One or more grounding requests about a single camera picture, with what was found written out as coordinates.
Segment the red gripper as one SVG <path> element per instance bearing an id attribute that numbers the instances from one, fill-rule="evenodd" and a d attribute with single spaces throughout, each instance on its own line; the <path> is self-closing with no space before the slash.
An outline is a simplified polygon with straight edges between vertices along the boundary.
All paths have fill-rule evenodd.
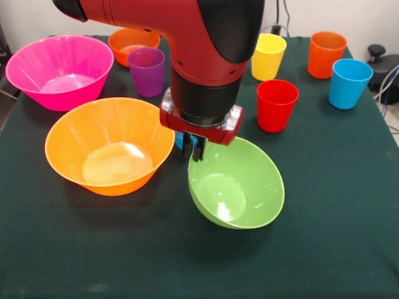
<path id="1" fill-rule="evenodd" d="M 160 123 L 172 130 L 183 132 L 182 153 L 184 156 L 190 156 L 193 150 L 195 162 L 203 160 L 206 139 L 212 143 L 229 145 L 237 135 L 243 116 L 244 110 L 242 107 L 233 107 L 227 120 L 216 126 L 203 127 L 189 124 L 174 113 L 160 109 Z M 190 133 L 197 135 L 194 149 Z"/>

